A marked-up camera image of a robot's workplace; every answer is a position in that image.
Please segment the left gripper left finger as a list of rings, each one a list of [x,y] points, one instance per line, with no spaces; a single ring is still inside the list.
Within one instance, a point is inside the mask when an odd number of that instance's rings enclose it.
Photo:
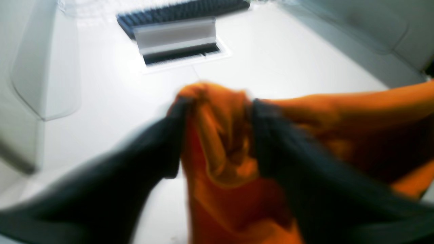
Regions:
[[[2,244],[128,244],[151,191],[178,175],[189,98],[126,146],[1,210]]]

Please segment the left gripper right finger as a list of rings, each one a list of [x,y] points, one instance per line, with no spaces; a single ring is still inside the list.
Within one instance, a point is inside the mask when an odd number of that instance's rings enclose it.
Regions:
[[[306,244],[432,244],[433,205],[358,173],[255,99],[255,153],[262,177],[276,180]]]

